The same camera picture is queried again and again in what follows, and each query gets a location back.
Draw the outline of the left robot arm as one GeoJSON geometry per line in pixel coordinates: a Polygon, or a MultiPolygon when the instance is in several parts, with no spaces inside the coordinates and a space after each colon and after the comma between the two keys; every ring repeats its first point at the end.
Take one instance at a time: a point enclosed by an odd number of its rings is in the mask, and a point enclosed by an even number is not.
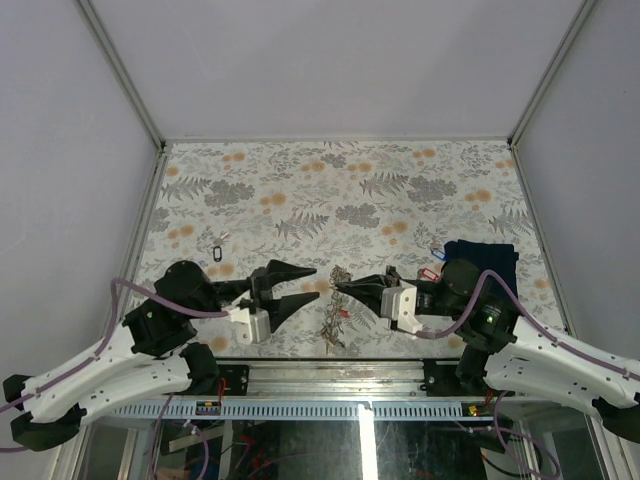
{"type": "Polygon", "coordinates": [[[158,395],[204,395],[221,386],[212,349],[197,341],[194,321],[229,322],[246,344],[267,340],[317,292],[277,298],[275,286],[316,274],[316,269],[271,260],[241,280],[214,282],[195,262],[172,264],[152,290],[112,280],[145,300],[114,314],[105,336],[60,366],[37,376],[14,374],[2,383],[10,423],[9,452],[42,452],[74,438],[112,411],[158,395]]]}

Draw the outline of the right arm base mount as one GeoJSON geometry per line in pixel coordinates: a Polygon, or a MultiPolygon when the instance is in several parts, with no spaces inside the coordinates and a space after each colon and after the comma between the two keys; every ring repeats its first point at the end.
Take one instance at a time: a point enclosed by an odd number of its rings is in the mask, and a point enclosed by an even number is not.
{"type": "Polygon", "coordinates": [[[453,359],[423,359],[423,383],[427,397],[486,397],[496,389],[485,382],[482,365],[453,359]]]}

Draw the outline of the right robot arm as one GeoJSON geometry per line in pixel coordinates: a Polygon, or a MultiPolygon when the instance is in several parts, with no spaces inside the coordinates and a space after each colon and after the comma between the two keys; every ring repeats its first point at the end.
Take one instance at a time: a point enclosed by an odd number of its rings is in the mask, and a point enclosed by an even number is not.
{"type": "Polygon", "coordinates": [[[467,394],[483,390],[539,397],[577,410],[610,433],[639,440],[639,363],[584,343],[536,320],[493,270],[465,259],[444,264],[437,280],[383,275],[339,282],[391,329],[465,343],[456,369],[467,394]]]}

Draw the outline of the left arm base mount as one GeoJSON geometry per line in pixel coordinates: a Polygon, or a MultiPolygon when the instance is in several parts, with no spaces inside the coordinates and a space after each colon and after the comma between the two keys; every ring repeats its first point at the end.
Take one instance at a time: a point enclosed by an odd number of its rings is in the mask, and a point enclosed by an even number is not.
{"type": "Polygon", "coordinates": [[[248,364],[222,364],[218,367],[219,375],[204,386],[190,387],[179,391],[178,395],[218,396],[224,388],[222,396],[246,396],[249,385],[250,366],[248,364]]]}

